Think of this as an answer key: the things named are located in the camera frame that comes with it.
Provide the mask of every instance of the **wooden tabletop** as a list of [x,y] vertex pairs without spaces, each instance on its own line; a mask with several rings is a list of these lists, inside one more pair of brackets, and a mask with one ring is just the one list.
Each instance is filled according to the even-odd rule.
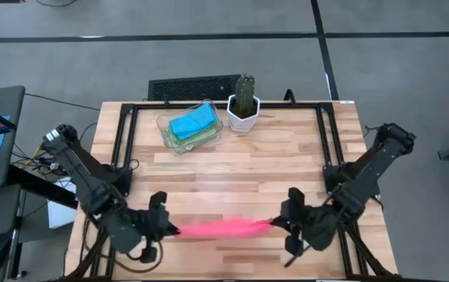
[[[110,163],[121,103],[103,103],[92,145],[92,155]],[[334,102],[335,117],[346,161],[355,161],[366,151],[353,103]],[[163,145],[156,125],[160,114],[177,110],[140,110],[136,124],[132,158],[140,166],[133,172],[129,207],[147,208],[150,195],[168,193],[167,209],[176,225],[214,219],[244,217],[268,219],[279,215],[290,187],[306,194],[306,203],[319,205],[326,198],[317,116],[311,109],[261,109],[255,127],[249,133],[232,132],[226,111],[219,110],[224,122],[220,139],[195,151],[174,156]],[[331,142],[328,117],[324,116]],[[125,122],[121,152],[129,119]],[[66,257],[66,272],[78,264],[85,216],[78,209]],[[364,242],[375,257],[391,272],[396,272],[393,252],[381,208],[369,201],[359,220]],[[92,245],[96,230],[87,234]],[[175,239],[165,238],[164,258],[160,266],[146,274],[130,273],[114,267],[113,280],[120,279],[313,279],[344,278],[337,235],[325,251],[310,250],[289,268],[283,267],[291,256],[284,250],[287,233],[279,228],[268,234],[247,239]],[[357,273],[354,246],[349,241],[353,271]],[[131,254],[140,254],[141,246]],[[117,260],[133,269],[143,265],[118,254]],[[105,259],[100,273],[104,273]]]

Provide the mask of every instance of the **concrete floor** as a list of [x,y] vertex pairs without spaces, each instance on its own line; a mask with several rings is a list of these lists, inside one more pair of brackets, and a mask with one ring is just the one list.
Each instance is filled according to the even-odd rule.
[[[449,31],[446,1],[319,2],[325,32]],[[315,30],[307,0],[0,5],[0,37]],[[449,162],[436,155],[449,146],[449,38],[331,39],[328,48],[339,97],[356,101],[362,126],[393,121],[418,137],[413,154],[379,182],[398,270],[449,280]],[[255,75],[261,99],[280,99],[287,88],[297,99],[328,99],[316,39],[0,44],[0,87],[24,85],[91,107],[141,100],[150,79],[245,72]],[[97,116],[26,97],[16,142],[29,154],[49,128],[70,123],[83,130]],[[24,246],[28,281],[60,275],[68,236],[61,231]]]

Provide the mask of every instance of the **pink towel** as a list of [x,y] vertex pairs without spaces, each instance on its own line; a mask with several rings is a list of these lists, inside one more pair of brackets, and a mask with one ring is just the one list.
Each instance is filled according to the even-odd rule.
[[204,225],[178,226],[178,238],[257,237],[273,229],[271,220],[219,219]]

